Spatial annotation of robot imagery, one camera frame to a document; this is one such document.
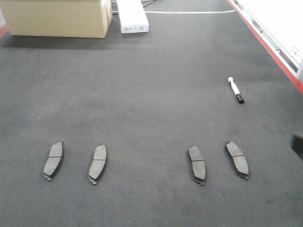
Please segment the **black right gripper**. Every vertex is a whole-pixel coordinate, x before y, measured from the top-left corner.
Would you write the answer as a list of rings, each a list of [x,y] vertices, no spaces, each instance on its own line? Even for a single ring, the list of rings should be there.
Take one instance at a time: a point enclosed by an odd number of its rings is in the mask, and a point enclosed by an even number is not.
[[[302,159],[303,158],[303,135],[294,133],[291,138],[292,150]]]

